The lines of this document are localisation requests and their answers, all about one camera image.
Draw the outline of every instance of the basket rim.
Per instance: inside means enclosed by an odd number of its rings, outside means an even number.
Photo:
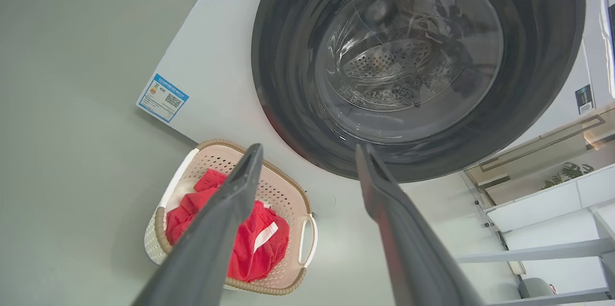
[[[238,144],[235,144],[231,142],[230,140],[224,140],[224,139],[206,140],[198,144],[195,150],[202,151],[203,149],[207,147],[211,147],[211,146],[224,146],[224,147],[232,148],[233,150],[241,153],[242,155],[246,153],[246,149],[244,147]],[[285,172],[281,171],[279,168],[277,168],[276,166],[274,166],[273,164],[271,164],[270,162],[266,160],[263,160],[263,166],[271,170],[274,174],[283,178],[284,181],[288,182],[292,187],[294,187],[297,191],[299,191],[299,194],[301,195],[301,198],[303,199],[303,202],[305,203],[307,213],[308,214],[312,213],[312,209],[310,207],[310,203],[309,203],[308,197],[305,194],[305,191],[303,190],[303,188],[301,188],[301,186],[299,186],[299,184],[297,184],[297,182],[294,179],[286,175]],[[167,239],[167,235],[164,231],[164,221],[165,221],[165,206],[158,206],[158,208],[156,208],[156,215],[154,216],[154,231],[156,234],[156,240],[158,240],[158,243],[162,251],[166,254],[169,254],[171,253],[173,246],[171,246],[171,244],[169,243],[169,240]],[[232,286],[234,288],[239,288],[239,289],[243,289],[243,290],[251,291],[255,293],[270,294],[270,295],[286,295],[294,291],[299,286],[299,284],[301,284],[301,282],[303,281],[303,277],[305,276],[306,270],[307,269],[305,267],[299,269],[297,278],[295,278],[292,284],[290,284],[286,288],[271,288],[271,287],[265,287],[265,286],[257,286],[255,284],[250,284],[250,283],[236,280],[230,277],[226,277],[224,284],[228,286]]]

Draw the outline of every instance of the washing machine drum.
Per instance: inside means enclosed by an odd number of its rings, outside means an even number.
[[[252,69],[290,147],[357,178],[373,144],[399,182],[512,143],[575,61],[585,0],[261,0]]]

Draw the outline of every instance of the gray floor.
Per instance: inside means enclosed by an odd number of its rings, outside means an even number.
[[[195,1],[0,0],[0,304],[125,305],[155,271],[143,231],[194,143],[134,101]],[[457,175],[407,188],[453,253],[501,249]],[[463,269],[518,297],[506,264]]]

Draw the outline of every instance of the laundry basket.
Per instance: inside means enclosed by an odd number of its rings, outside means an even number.
[[[167,212],[177,208],[185,194],[194,192],[194,184],[208,169],[229,175],[245,152],[246,149],[228,140],[207,140],[190,151],[167,186],[145,231],[145,250],[151,260],[160,265],[171,252],[172,247],[165,235]],[[270,205],[288,223],[290,232],[286,255],[267,278],[247,283],[227,277],[224,288],[285,295],[301,284],[316,251],[318,230],[301,186],[269,162],[263,161],[263,167],[256,197]],[[312,245],[305,260],[301,260],[308,221],[312,226]]]

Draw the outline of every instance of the perforated basket wall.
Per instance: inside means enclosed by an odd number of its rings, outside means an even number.
[[[200,144],[197,149],[198,152],[185,167],[183,173],[179,177],[174,177],[172,183],[175,182],[175,185],[177,185],[182,181],[200,179],[209,168],[228,175],[245,152],[245,149],[228,140],[208,140]],[[264,280],[246,283],[226,278],[225,287],[256,293],[284,295],[295,290],[303,280],[307,264],[299,262],[301,259],[302,235],[306,221],[312,221],[313,226],[315,223],[311,217],[309,201],[301,187],[272,164],[264,161],[263,167],[257,189],[257,199],[270,205],[288,223],[290,235],[286,255]],[[156,213],[149,221],[145,233],[145,249],[148,256],[156,264],[162,264],[167,257],[167,253],[172,249],[164,230],[166,228],[166,213],[172,210],[172,208],[167,209],[166,206],[172,193],[175,192],[175,189],[171,189],[174,187],[170,185],[170,188],[167,188],[167,192],[163,195]]]

